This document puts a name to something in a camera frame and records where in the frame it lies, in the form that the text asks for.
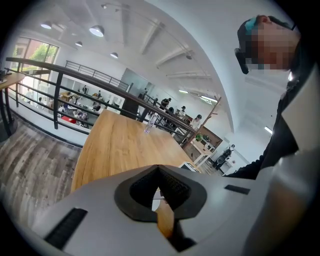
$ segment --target metal railing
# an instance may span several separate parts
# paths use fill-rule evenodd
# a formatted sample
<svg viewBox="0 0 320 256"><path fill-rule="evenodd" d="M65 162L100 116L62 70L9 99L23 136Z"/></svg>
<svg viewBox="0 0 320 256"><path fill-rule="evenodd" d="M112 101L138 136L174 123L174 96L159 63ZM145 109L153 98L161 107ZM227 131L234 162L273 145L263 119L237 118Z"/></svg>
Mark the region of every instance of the metal railing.
<svg viewBox="0 0 320 256"><path fill-rule="evenodd" d="M64 127L70 128L70 129L72 129L74 131L77 131L77 132L80 132L80 133L83 133L83 134L87 134L87 135L89 134L89 132L87 132L84 129L78 129L78 128L75 128L74 125L68 125L65 122L61 122L60 119L58 118L58 115L69 117L70 119L76 120L79 124L83 124L83 125L87 125L87 126L93 126L94 125L94 123L90 122L89 120L83 120L83 119L80 119L78 117L75 117L75 116L71 115L70 113L59 111L59 106L61 106L61 105L68 105L68 106L71 106L72 108L78 109L81 112L86 112L86 113L91 114L91 115L96 116L96 117L99 116L99 113L96 112L96 111L90 110L90 109L84 107L83 105L79 105L79 104L74 103L74 102L66 101L63 98L61 98L60 97L60 95L61 95L60 94L60 89L63 89L65 91L67 91L69 94L74 94L77 97L83 97L83 98L89 99L89 100L91 100L91 101L93 101L93 102L95 102L97 104L100 104L101 108L102 108L102 106L105 106L105 108L110 107L110 108L112 108L114 110L119 111L121 115L130 117L130 118L135 119L135 120L137 120L139 122L143 122L143 121L148 122L149 120L146 119L148 114L150 114L150 113L158 113L159 118L158 118L158 120L156 121L156 123L154 125L157 128L161 129L161 130L165 130L165 131L167 131L167 132L169 132L171 134L177 135L178 139L177 138L175 138L175 139L179 144L182 144L184 141L186 141L186 138L189 138L190 136L192 136L196 132L189 125L187 125L186 123L182 122L180 119L176 118L174 115L171 115L171 113L168 113L167 109L166 110L161 110L158 107L153 106L152 104L146 102L145 100L140 99L138 97L135 97L132 94L124 91L123 89L121 89L121 88L119 88L117 86L114 86L114 85L112 85L112 84L110 84L108 82L102 81L101 79L98 79L98 78L96 78L94 76L83 74L81 72L78 72L78 71L72 70L70 68L63 67L63 66L50 64L50 63L45 63L45 62L40 62L40 61L35 61L35 60L31 60L31 59L7 57L6 61L18 63L17 70L13 70L13 69L9 69L9 68L7 68L7 70L9 70L11 72L16 72L16 73L22 73L22 74L25 74L27 77L31 77L33 79L36 79L36 80L39 80L41 82L48 83L50 85L55 86L54 95L52 95L50 93L43 92L43 91L38 90L38 89L35 89L35 88L31 87L31 86L23 84L22 82L17 83L15 85L15 89L10 88L13 92L15 92L15 97L10 95L10 98L12 98L13 100L16 101L16 106L17 107L19 107L19 105L23 105L27 109L39 114L40 116L53 121L55 129L58 129L59 125L62 125ZM58 73L57 80L56 80L56 82L53 82L53 81L50 81L50 80L42 79L42 78L37 77L37 76L33 76L31 74L28 74L27 72L20 72L21 64L32 65L32 66L36 66L36 67L39 67L39 68L43 68L43 69L47 69L47 70L50 70L50 71L57 72ZM103 101L103 100L101 100L99 98L96 98L96 97L90 96L88 94L82 93L80 91L76 91L76 90L70 89L68 87L65 87L65 86L63 86L61 84L62 83L62 79L63 79L63 75L67 75L69 77L76 78L76 79L81 80L83 82L92 84L92 85L94 85L94 86L96 86L96 87L98 87L100 89L106 90L107 92L110 92L110 93L113 93L113 94L115 94L117 96L120 96L120 97L125 99L124 103L126 103L127 100L131 101L131 102L134 102L136 105L144 108L144 110L143 110L143 112L141 114L138 114L138 111L137 112L132 112L132 111L129 111L129 110L126 110L126 109L122 109L121 107L118 107L116 105L113 105L113 104L110 104L108 102L105 102L105 101ZM29 88L30 90L33 90L33 91L35 91L35 92L37 92L39 94L42 94L42 95L52 99L53 100L53 105L43 104L43 103L41 103L41 102L31 98L31 97L28 97L28 96L24 95L22 93L22 90L21 90L22 87ZM43 108L48 109L48 111L53 112L53 117L52 117L52 115L51 116L50 115L46 115L43 112L35 109L34 107L29 106L29 104L23 103L21 100L19 100L18 96L24 97L27 100L29 100L31 102L35 102L39 106L42 106Z"/></svg>
<svg viewBox="0 0 320 256"><path fill-rule="evenodd" d="M88 75L90 77L97 78L101 81L107 82L108 84L110 84L112 86L116 86L126 92L130 88L130 85L128 85L125 82L122 82L122 81L120 81L110 75L107 75L107 74L102 73L102 72L95 70L93 68L90 68L90 67L87 67L87 66L69 61L69 60L66 61L65 67L68 69L71 69L71 70L78 71L79 73Z"/></svg>

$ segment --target tree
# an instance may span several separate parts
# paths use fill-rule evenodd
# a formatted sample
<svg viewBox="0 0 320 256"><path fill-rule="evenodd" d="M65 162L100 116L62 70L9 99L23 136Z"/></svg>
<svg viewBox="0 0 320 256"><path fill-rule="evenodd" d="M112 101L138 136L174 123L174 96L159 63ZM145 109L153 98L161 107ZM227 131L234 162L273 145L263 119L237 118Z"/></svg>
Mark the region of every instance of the tree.
<svg viewBox="0 0 320 256"><path fill-rule="evenodd" d="M56 47L52 46L49 48L49 45L46 43L42 43L30 56L30 60L38 61L38 62L44 62L46 56L49 58L53 56L56 53Z"/></svg>
<svg viewBox="0 0 320 256"><path fill-rule="evenodd" d="M14 52L13 52L13 57L16 57L18 55L17 53L18 53L18 47L15 46Z"/></svg>

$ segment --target black jacket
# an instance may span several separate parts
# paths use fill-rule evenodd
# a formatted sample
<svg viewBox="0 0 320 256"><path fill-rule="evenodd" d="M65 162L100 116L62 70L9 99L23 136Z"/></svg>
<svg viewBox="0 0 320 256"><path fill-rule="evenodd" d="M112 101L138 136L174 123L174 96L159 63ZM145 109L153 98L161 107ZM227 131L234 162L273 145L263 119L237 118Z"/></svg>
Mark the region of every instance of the black jacket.
<svg viewBox="0 0 320 256"><path fill-rule="evenodd" d="M307 47L303 46L303 41L300 41L290 69L293 80L288 82L286 94L278 103L273 134L263 155L228 177L255 180L261 169L274 166L281 157L291 155L298 150L296 140L281 114L306 82L314 63Z"/></svg>

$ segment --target black slot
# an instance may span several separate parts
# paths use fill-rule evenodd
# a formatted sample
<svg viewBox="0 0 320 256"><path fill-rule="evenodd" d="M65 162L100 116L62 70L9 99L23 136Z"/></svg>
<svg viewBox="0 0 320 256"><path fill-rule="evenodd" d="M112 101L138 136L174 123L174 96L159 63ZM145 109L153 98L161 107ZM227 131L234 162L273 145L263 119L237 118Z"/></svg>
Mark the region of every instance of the black slot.
<svg viewBox="0 0 320 256"><path fill-rule="evenodd" d="M248 195L249 191L250 191L249 188L245 188L245 187L241 187L241 186L234 186L234 185L227 185L225 187L225 189L233 191L233 192L241 193L241 194L244 194L244 195Z"/></svg>
<svg viewBox="0 0 320 256"><path fill-rule="evenodd" d="M73 208L44 240L62 250L87 213L84 209Z"/></svg>

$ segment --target plastic bottle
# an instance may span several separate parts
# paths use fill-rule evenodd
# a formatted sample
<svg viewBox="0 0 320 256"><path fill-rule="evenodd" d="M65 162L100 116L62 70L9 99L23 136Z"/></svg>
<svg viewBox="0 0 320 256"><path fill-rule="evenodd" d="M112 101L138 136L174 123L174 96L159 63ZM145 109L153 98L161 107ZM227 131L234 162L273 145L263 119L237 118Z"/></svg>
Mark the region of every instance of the plastic bottle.
<svg viewBox="0 0 320 256"><path fill-rule="evenodd" d="M148 124L146 125L145 129L144 129L144 132L145 132L146 134L148 134L148 133L150 132L151 127L155 124L155 122L157 121L157 119L158 119L158 113L154 113L154 114L152 115L152 117L150 118Z"/></svg>

